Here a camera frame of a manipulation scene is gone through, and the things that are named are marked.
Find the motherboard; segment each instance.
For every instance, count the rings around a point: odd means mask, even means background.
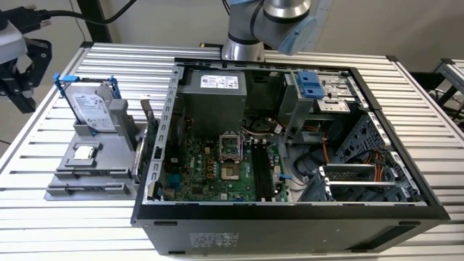
[[[287,201],[276,144],[244,139],[235,134],[187,139],[180,171],[167,174],[164,200]]]

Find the slotted aluminum surface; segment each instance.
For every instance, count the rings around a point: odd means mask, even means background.
[[[215,48],[96,44],[80,49],[64,73],[84,77],[115,75],[130,114],[143,120],[139,98],[151,95],[160,115],[174,57],[218,59]],[[380,254],[350,255],[351,260],[463,260],[464,151],[463,138],[431,100],[404,74],[402,65],[382,56],[268,52],[267,61],[358,67],[388,119],[446,205],[452,221]],[[155,260],[159,257],[140,228],[132,228],[134,201],[43,200],[54,170],[71,141],[72,113],[55,90],[0,160],[0,260]],[[347,255],[215,256],[191,259],[346,260]]]

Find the ram slot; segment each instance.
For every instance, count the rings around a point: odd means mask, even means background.
[[[252,144],[252,165],[255,175],[256,201],[271,201],[272,179],[270,172],[270,158],[266,144]]]

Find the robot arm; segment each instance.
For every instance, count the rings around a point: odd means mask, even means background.
[[[27,39],[23,34],[50,25],[35,6],[0,11],[0,96],[8,97],[23,113],[36,110],[32,99],[52,60],[52,44],[42,39]],[[31,59],[24,72],[18,69],[23,55]]]
[[[310,0],[231,0],[224,60],[264,61],[264,44],[294,55],[308,44],[316,26]]]

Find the open computer chassis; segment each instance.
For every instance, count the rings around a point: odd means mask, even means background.
[[[324,166],[323,169],[319,168],[323,174],[319,175],[322,177],[319,184],[314,184],[320,186],[320,193],[306,195],[306,201],[283,202],[284,199],[280,201],[275,198],[255,202],[240,198],[234,201],[203,202],[163,200],[163,184],[167,186],[162,181],[166,178],[163,172],[168,154],[166,139],[170,137],[172,111],[179,98],[178,87],[186,84],[187,70],[215,72],[254,70],[283,73],[307,70],[344,71],[355,81],[354,86],[358,86],[355,92],[359,104],[364,106],[363,117],[372,121],[372,128],[378,132],[382,131],[380,142],[391,148],[392,160],[400,162],[398,171],[408,173],[408,180],[414,184],[416,197],[420,200],[388,205],[370,200],[366,200],[367,202],[330,200],[331,194],[324,195],[328,185],[324,183]],[[278,143],[280,153],[280,146],[286,146],[284,143],[288,141],[272,142]],[[339,150],[343,151],[350,145],[342,144]],[[326,172],[331,168],[336,171],[338,166],[326,166]],[[380,252],[447,222],[448,219],[450,216],[356,68],[176,58],[152,162],[140,179],[132,216],[134,225],[143,227],[160,254]]]

